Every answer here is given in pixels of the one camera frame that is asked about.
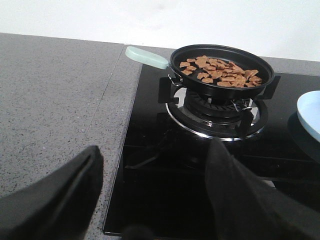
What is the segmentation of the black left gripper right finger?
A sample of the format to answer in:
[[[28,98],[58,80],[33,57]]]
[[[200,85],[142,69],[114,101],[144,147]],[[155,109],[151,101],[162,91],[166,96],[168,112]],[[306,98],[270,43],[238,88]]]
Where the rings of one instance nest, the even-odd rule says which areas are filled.
[[[318,240],[320,214],[272,189],[211,140],[205,186],[220,240]]]

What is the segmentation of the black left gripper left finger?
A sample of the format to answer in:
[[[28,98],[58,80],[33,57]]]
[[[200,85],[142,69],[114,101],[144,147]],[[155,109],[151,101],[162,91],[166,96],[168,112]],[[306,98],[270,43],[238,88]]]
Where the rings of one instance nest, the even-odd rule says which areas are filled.
[[[82,240],[103,186],[104,159],[92,145],[0,200],[2,240]]]

